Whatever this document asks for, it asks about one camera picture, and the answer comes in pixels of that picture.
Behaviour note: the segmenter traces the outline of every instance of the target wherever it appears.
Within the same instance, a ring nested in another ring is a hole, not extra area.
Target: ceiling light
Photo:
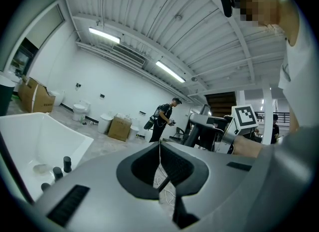
[[[101,36],[103,38],[107,38],[107,39],[109,39],[111,41],[114,41],[117,44],[120,44],[120,42],[121,42],[120,38],[117,38],[117,37],[115,37],[113,35],[110,35],[108,33],[103,32],[103,31],[96,30],[96,29],[93,29],[91,27],[89,28],[89,31],[90,31],[90,33],[93,33],[93,34],[99,35],[99,36]]]
[[[178,76],[175,72],[173,72],[170,68],[166,67],[164,64],[162,64],[160,61],[157,61],[156,65],[160,68],[162,68],[164,71],[168,72],[170,75],[172,75],[175,79],[177,79],[179,82],[184,83],[185,80]]]

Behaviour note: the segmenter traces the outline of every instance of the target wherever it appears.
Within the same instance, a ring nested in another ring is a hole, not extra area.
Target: corrugated metal ceiling
[[[143,70],[184,95],[223,85],[251,83],[242,44],[223,12],[212,0],[67,1],[81,42],[104,49],[112,47],[111,41],[91,34],[89,27],[104,29],[120,37],[121,44],[147,59]],[[102,13],[106,22],[104,28]],[[96,20],[85,19],[83,15],[90,15]],[[278,82],[279,67],[285,52],[284,36],[259,27],[245,27],[238,16],[235,16],[235,20],[252,57],[256,80],[264,75],[269,76],[272,83]],[[123,34],[121,29],[114,26],[109,27],[110,21],[146,36],[150,42],[142,43],[134,35]],[[172,54],[171,58],[162,58],[154,43],[168,50]],[[186,83],[178,82],[155,66],[159,59],[184,77]],[[197,77],[197,82],[190,80],[193,75],[200,73],[202,75]]]

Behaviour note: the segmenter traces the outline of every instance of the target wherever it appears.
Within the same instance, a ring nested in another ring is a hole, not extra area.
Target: person
[[[163,133],[166,124],[170,124],[169,118],[172,113],[172,108],[181,104],[181,100],[177,97],[173,98],[171,103],[165,104],[159,111],[159,117],[154,122],[153,134],[150,142],[158,142]]]
[[[274,144],[277,142],[278,136],[279,136],[279,126],[276,125],[278,120],[278,115],[274,114],[273,115],[273,134],[271,136],[271,144]]]
[[[259,26],[274,28],[277,25],[286,35],[287,53],[280,71],[279,87],[290,105],[290,133],[299,126],[318,124],[313,116],[319,100],[318,92],[318,46],[307,20],[293,0],[235,0],[240,13],[247,21],[258,22]],[[308,101],[307,107],[300,100]],[[237,136],[234,154],[257,157],[265,145]]]

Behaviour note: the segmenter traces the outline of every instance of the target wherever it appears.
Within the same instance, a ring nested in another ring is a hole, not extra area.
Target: ceiling beam
[[[211,1],[213,3],[215,3],[216,6],[218,6],[218,8],[224,13],[223,5],[222,5],[220,0],[211,0]],[[248,58],[247,63],[248,63],[248,68],[249,68],[249,73],[250,73],[250,79],[251,79],[251,82],[253,83],[253,82],[255,82],[255,72],[254,72],[253,62],[251,60],[251,55],[250,55],[247,43],[245,41],[244,35],[241,32],[234,17],[226,17],[226,19],[228,20],[231,27],[234,29],[234,32],[237,35],[237,38],[238,38],[238,40],[243,48],[244,54],[245,54],[246,58]]]
[[[102,18],[99,16],[94,16],[94,15],[88,15],[88,14],[77,14],[72,17],[73,19],[76,20],[84,20],[84,21],[92,21],[96,23],[96,21],[102,22]],[[130,36],[131,38],[134,38],[138,40],[139,42],[143,43],[144,45],[152,48],[155,50],[157,53],[165,57],[166,59],[170,60],[174,65],[176,65],[178,68],[180,68],[182,71],[186,72],[190,77],[195,75],[195,72],[192,71],[182,60],[177,58],[174,54],[172,54],[170,51],[168,51],[166,48],[155,42],[154,40],[146,37],[145,35],[141,34],[140,32],[131,29],[127,26],[124,26],[120,23],[104,19],[104,25],[107,26],[108,28],[114,29],[116,31],[119,31],[127,36]],[[205,90],[208,89],[208,85],[200,79],[198,79],[198,84],[200,84]]]
[[[68,8],[68,11],[69,11],[69,13],[70,13],[71,20],[72,20],[73,26],[74,26],[74,28],[75,28],[75,31],[76,31],[76,33],[78,34],[80,40],[82,41],[80,32],[79,32],[78,28],[76,27],[76,24],[75,24],[75,22],[74,22],[74,19],[72,18],[72,12],[71,12],[71,8],[70,8],[69,0],[65,0],[65,3],[66,3],[66,6],[67,6],[67,8]]]

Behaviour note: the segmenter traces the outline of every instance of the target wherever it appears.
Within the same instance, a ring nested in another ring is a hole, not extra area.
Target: vent grille
[[[146,60],[143,56],[131,51],[130,49],[122,45],[113,45],[113,51],[133,60],[133,62],[137,63],[137,65],[140,67],[144,65]]]

